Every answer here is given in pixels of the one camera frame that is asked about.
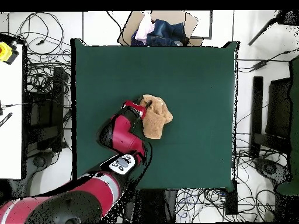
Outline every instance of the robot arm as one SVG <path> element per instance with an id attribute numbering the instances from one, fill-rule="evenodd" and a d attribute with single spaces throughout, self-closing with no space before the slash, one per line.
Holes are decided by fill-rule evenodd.
<path id="1" fill-rule="evenodd" d="M 146 171 L 146 150 L 143 141 L 134 136 L 132 127 L 142 119 L 147 108 L 134 108 L 134 103 L 123 108 L 97 134 L 97 141 L 119 154 L 93 167 L 74 183 L 69 182 L 59 189 L 38 197 L 9 201 L 0 208 L 0 224 L 10 223 L 98 223 L 120 198 L 132 195 Z M 144 172 L 136 180 L 130 174 L 141 162 Z"/>

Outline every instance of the white floor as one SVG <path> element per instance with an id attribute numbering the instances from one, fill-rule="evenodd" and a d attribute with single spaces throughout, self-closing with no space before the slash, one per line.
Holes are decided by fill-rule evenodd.
<path id="1" fill-rule="evenodd" d="M 249 41 L 254 35 L 265 25 L 265 23 L 275 17 L 277 11 L 275 10 L 214 10 L 213 11 L 213 33 L 211 40 L 204 40 L 203 46 L 222 47 L 228 41 L 240 41 L 239 49 L 239 67 L 250 68 L 256 64 L 257 60 L 266 60 L 275 55 L 282 53 L 286 50 L 296 49 L 298 44 L 298 28 L 290 26 L 282 26 L 274 24 L 272 27 L 266 30 L 252 46 L 248 46 Z M 64 31 L 64 42 L 69 44 L 70 38 L 81 38 L 89 46 L 118 46 L 117 39 L 120 34 L 120 30 L 117 25 L 108 17 L 106 12 L 53 12 L 61 23 Z M 123 27 L 130 12 L 113 12 L 114 18 Z M 9 14 L 9 31 L 16 33 L 20 24 L 25 20 L 29 13 L 10 13 Z M 55 20 L 50 16 L 43 16 L 44 21 L 49 28 L 49 36 L 60 40 L 61 29 L 56 24 Z M 46 27 L 38 18 L 32 19 L 30 31 L 45 34 Z M 7 20 L 6 14 L 0 14 L 0 32 L 7 32 Z M 23 32 L 28 30 L 27 24 L 22 29 Z M 55 47 L 54 44 L 45 43 L 43 45 L 35 45 L 40 39 L 34 40 L 36 37 L 42 35 L 31 34 L 29 41 L 31 43 L 31 49 L 40 52 L 49 52 Z M 64 44 L 62 49 L 70 49 L 70 47 Z M 239 73 L 239 91 L 238 91 L 238 113 L 237 120 L 240 120 L 251 112 L 251 90 L 252 80 L 254 76 L 264 77 L 264 100 L 263 104 L 266 105 L 268 101 L 267 89 L 270 82 L 275 79 L 281 79 L 289 77 L 288 63 L 290 59 L 297 56 L 297 52 L 291 52 L 289 54 L 280 55 L 276 58 L 275 62 L 269 62 L 267 66 L 261 68 L 258 71 L 250 73 Z M 265 131 L 267 108 L 263 109 L 263 130 Z M 250 117 L 240 122 L 237 128 L 237 132 L 249 132 Z M 65 130 L 65 138 L 71 147 L 71 131 Z M 248 142 L 248 135 L 239 135 L 239 139 Z M 244 141 L 238 140 L 237 146 L 248 147 L 248 144 Z M 34 178 L 32 185 L 32 194 L 44 193 L 46 191 L 55 189 L 62 184 L 66 183 L 70 179 L 71 175 L 71 158 L 72 154 L 69 149 L 64 149 L 60 154 L 58 162 L 45 171 L 37 174 Z M 254 171 L 254 169 L 248 167 L 246 170 L 239 170 L 239 177 L 250 186 L 253 196 L 262 189 L 272 190 L 273 187 L 270 181 Z M 249 197 L 249 189 L 244 183 L 238 184 L 239 198 Z M 274 204 L 274 196 L 269 192 L 263 192 L 259 196 L 264 204 Z M 239 209 L 250 209 L 251 206 L 240 205 Z M 208 207 L 207 205 L 195 206 L 195 211 L 200 214 L 196 216 L 194 222 L 222 222 L 222 217 L 215 208 Z M 177 216 L 178 222 L 188 222 L 192 216 L 186 217 L 190 212 L 181 211 Z M 243 214 L 246 220 L 252 221 L 252 215 Z"/>

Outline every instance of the cable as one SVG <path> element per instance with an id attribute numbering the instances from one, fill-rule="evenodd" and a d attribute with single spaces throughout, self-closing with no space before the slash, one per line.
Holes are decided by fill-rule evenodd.
<path id="1" fill-rule="evenodd" d="M 275 196 L 275 193 L 274 193 L 273 191 L 264 189 L 264 190 L 259 191 L 259 192 L 257 193 L 257 195 L 256 195 L 256 201 L 255 201 L 255 205 L 256 205 L 256 207 L 257 207 L 256 209 L 258 210 L 258 214 L 259 214 L 260 218 L 261 218 L 264 222 L 266 222 L 265 219 L 261 216 L 261 213 L 260 213 L 260 211 L 259 211 L 259 204 L 258 204 L 258 196 L 259 196 L 260 193 L 262 193 L 262 192 L 264 192 L 264 191 L 268 191 L 268 192 L 272 193 L 274 196 Z"/>
<path id="2" fill-rule="evenodd" d="M 250 116 L 251 114 L 252 114 L 252 113 L 249 113 L 249 114 L 246 115 L 244 118 L 247 118 L 247 117 Z M 237 122 L 237 126 L 238 126 L 238 124 L 239 124 L 244 118 L 240 119 L 240 120 Z"/>
<path id="3" fill-rule="evenodd" d="M 280 54 L 277 54 L 276 56 L 274 56 L 273 58 L 270 58 L 270 59 L 267 59 L 267 60 L 262 60 L 260 62 L 258 62 L 257 64 L 255 64 L 254 66 L 251 66 L 250 68 L 239 68 L 239 69 L 250 69 L 250 71 L 238 71 L 238 72 L 243 72 L 243 73 L 247 73 L 247 72 L 252 72 L 252 71 L 256 71 L 258 69 L 261 69 L 261 67 L 264 67 L 268 62 L 270 62 L 271 60 L 273 60 L 274 58 L 282 55 L 282 54 L 288 54 L 288 53 L 292 53 L 294 51 L 298 51 L 299 50 L 299 47 L 294 49 L 294 50 L 291 50 L 291 51 L 284 51 L 284 52 L 281 52 Z"/>
<path id="4" fill-rule="evenodd" d="M 120 29 L 120 34 L 121 34 L 121 36 L 122 36 L 122 38 L 123 38 L 123 41 L 128 45 L 128 46 L 130 46 L 125 40 L 124 40 L 124 33 L 123 33 L 123 31 L 121 30 L 121 27 L 120 27 L 120 25 L 119 25 L 119 23 L 110 15 L 110 13 L 108 12 L 108 11 L 106 11 L 107 12 L 107 14 L 110 16 L 110 18 L 118 25 L 118 27 L 119 27 L 119 29 Z"/>

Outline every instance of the tan towel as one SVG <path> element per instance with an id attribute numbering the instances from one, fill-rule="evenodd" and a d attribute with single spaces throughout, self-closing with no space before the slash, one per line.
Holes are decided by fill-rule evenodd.
<path id="1" fill-rule="evenodd" d="M 160 139 L 163 126 L 172 121 L 173 117 L 165 102 L 159 97 L 145 94 L 140 105 L 145 107 L 150 100 L 152 100 L 152 104 L 143 119 L 143 133 L 147 138 Z"/>

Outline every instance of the green tabletop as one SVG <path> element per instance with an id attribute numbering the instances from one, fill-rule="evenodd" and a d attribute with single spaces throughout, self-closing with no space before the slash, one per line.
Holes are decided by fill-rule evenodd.
<path id="1" fill-rule="evenodd" d="M 75 40 L 78 176 L 114 152 L 98 128 L 126 100 L 161 97 L 173 115 L 139 188 L 231 186 L 235 50 L 214 47 L 88 47 Z"/>

